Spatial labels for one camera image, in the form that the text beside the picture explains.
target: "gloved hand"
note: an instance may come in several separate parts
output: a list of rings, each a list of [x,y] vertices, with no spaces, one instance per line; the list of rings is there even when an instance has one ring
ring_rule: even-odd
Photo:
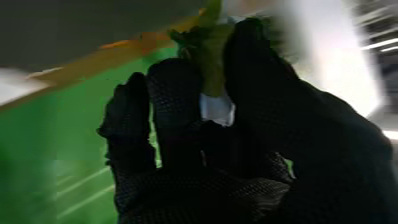
[[[375,152],[385,140],[380,129],[344,101],[300,80],[270,48],[256,19],[236,24],[224,66],[236,121],[264,148],[296,164],[323,163],[364,153],[389,154],[384,150]],[[360,141],[373,136],[380,138],[375,145]]]

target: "finger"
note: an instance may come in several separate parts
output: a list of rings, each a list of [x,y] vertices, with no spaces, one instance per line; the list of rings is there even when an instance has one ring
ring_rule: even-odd
[[[147,88],[163,167],[192,170],[202,167],[197,133],[200,74],[186,60],[167,59],[151,66]]]
[[[256,19],[236,24],[225,45],[224,67],[232,98],[234,92],[259,88],[263,93],[280,93],[298,84],[293,68],[272,50]]]

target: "black glove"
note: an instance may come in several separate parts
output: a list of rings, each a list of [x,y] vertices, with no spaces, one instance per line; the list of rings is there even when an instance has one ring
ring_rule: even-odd
[[[376,143],[360,141],[376,136],[384,144],[380,129],[343,100],[300,80],[256,19],[236,24],[224,64],[236,120],[266,148],[296,164],[339,160],[346,154],[389,153],[375,152]]]
[[[167,59],[149,68],[147,90],[161,163],[177,171],[202,167],[199,95],[202,77],[183,59]]]
[[[154,169],[154,149],[149,145],[149,95],[145,78],[135,73],[124,85],[117,85],[105,120],[97,129],[108,141],[110,163],[128,172]]]

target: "black fabric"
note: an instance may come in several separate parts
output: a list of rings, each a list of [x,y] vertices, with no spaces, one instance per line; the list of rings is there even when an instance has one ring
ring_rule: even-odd
[[[224,64],[236,119],[259,148],[295,163],[279,212],[263,222],[398,223],[389,140],[343,100],[298,79],[261,33],[256,19],[238,23]]]
[[[172,59],[149,70],[161,74],[147,79],[160,150],[177,165],[131,172],[140,163],[110,157],[119,223],[396,224],[389,140],[341,99],[298,79],[254,19],[236,25],[224,64],[231,129],[197,120],[195,81],[174,83],[197,74],[193,67]],[[147,150],[137,139],[110,142],[110,152]],[[280,155],[295,163],[293,181]]]

